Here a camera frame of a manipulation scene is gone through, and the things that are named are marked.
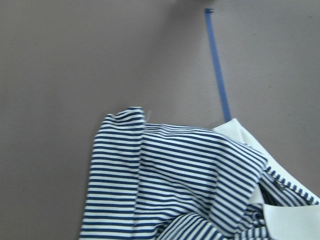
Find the navy white striped polo shirt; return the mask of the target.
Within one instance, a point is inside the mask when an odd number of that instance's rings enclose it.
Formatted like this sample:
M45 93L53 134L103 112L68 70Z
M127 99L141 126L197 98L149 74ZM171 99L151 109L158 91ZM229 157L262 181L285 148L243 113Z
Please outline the navy white striped polo shirt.
M81 240L317 240L320 199L233 119L214 129L108 114Z

